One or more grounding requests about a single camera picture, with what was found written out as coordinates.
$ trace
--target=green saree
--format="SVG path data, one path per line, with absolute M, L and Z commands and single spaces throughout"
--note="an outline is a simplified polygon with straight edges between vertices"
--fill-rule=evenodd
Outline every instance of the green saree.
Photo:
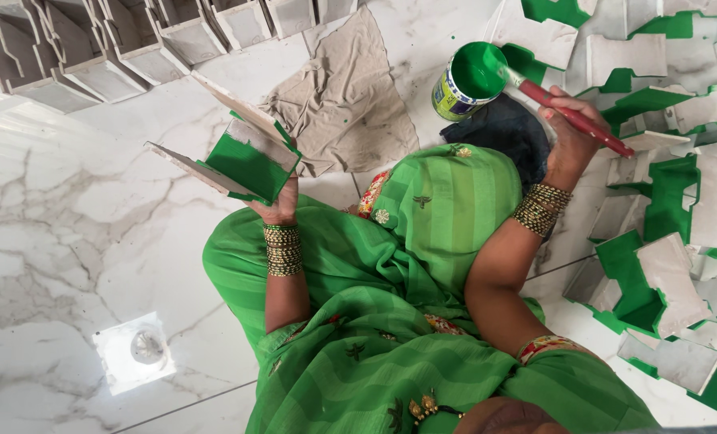
M 203 263 L 259 361 L 247 432 L 410 432 L 407 404 L 431 388 L 439 404 L 462 411 L 492 395 L 529 401 L 572 432 L 656 426 L 589 354 L 546 351 L 525 367 L 479 340 L 462 288 L 479 248 L 520 199 L 513 163 L 471 145 L 400 161 L 374 202 L 374 221 L 301 195 L 296 217 L 315 314 L 267 335 L 261 219 L 243 209 L 219 223 Z M 470 335 L 434 333 L 424 313 Z M 458 421 L 436 416 L 420 432 L 451 433 Z

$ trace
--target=woman's right hand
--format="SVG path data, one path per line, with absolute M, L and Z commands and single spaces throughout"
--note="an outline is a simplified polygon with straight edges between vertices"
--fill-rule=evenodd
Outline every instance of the woman's right hand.
M 549 92 L 554 95 L 549 104 L 553 107 L 566 107 L 579 111 L 605 129 L 610 125 L 604 120 L 594 104 L 573 98 L 558 86 L 551 86 Z M 600 148 L 600 143 L 591 136 L 578 131 L 570 125 L 562 114 L 554 108 L 540 107 L 538 113 L 556 131 L 556 143 L 548 157 L 546 178 L 542 183 L 551 187 L 572 192 L 586 166 Z

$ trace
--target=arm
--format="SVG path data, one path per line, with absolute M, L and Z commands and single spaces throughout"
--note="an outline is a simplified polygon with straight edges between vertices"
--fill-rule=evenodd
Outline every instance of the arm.
M 260 202 L 246 202 L 262 216 L 267 225 L 290 226 L 296 224 L 296 201 L 299 198 L 296 177 L 289 178 L 272 206 Z M 310 318 L 310 296 L 307 292 L 304 271 L 289 276 L 267 275 L 264 323 L 269 334 L 292 323 Z
M 553 106 L 578 110 L 609 128 L 594 106 L 569 97 L 556 86 L 551 93 L 556 96 L 551 100 Z M 539 113 L 557 134 L 542 184 L 572 192 L 599 144 L 575 130 L 556 110 L 541 107 Z M 519 296 L 541 240 L 540 235 L 508 218 L 479 250 L 466 279 L 466 306 L 482 339 L 511 355 L 528 341 L 553 334 Z

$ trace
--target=red brush handle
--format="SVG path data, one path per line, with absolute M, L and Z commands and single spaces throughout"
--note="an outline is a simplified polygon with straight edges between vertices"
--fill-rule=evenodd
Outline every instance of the red brush handle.
M 549 94 L 543 87 L 538 86 L 530 80 L 524 80 L 519 85 L 525 95 L 535 100 L 538 104 L 548 107 L 548 101 L 554 98 L 554 95 Z M 575 127 L 578 131 L 584 134 L 588 134 L 594 139 L 613 151 L 623 155 L 626 158 L 631 158 L 634 155 L 634 150 L 626 146 L 622 141 L 618 140 L 613 134 L 608 131 L 604 131 L 602 127 L 595 124 L 591 119 L 585 117 L 579 111 L 569 109 L 567 107 L 552 107 L 556 111 L 562 113 L 562 116 L 567 119 L 567 122 Z

